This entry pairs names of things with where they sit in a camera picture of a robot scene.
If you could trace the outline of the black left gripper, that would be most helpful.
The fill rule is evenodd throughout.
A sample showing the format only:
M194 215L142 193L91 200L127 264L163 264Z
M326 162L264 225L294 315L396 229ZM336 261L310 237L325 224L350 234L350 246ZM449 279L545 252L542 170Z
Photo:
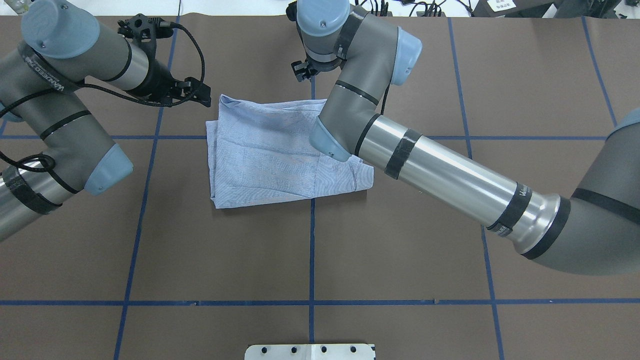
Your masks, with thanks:
M195 77L177 80L158 60L150 63L142 82L142 99L165 107L194 102L211 107L211 88Z

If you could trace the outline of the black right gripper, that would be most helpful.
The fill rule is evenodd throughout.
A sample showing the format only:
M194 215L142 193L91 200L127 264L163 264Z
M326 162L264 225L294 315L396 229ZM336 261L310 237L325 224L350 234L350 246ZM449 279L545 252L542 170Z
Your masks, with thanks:
M304 61L293 61L291 63L291 69L297 82L304 82L317 76L319 73L329 72L330 63L322 63L307 57Z

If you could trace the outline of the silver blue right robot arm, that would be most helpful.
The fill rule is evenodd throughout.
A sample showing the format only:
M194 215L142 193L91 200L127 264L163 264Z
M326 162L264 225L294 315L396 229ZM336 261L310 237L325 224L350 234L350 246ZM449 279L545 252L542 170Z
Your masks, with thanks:
M389 85L406 82L422 41L347 0L296 0L286 9L306 60L301 82L340 68L310 132L339 162L359 157L512 241L556 271L617 275L640 267L639 110L611 133L570 198L540 194L377 112Z

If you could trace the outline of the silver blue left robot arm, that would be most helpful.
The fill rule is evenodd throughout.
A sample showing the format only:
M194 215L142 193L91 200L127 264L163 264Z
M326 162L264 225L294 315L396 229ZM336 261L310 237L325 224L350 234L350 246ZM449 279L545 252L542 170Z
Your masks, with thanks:
M1 60L1 117L26 123L46 145L14 160L2 153L2 240L61 208L82 191L98 196L133 164L78 98L94 89L148 107L194 101L211 105L205 66L199 78L176 79L157 60L157 40L185 31L180 23L136 14L113 30L68 0L7 0L21 18L22 39Z

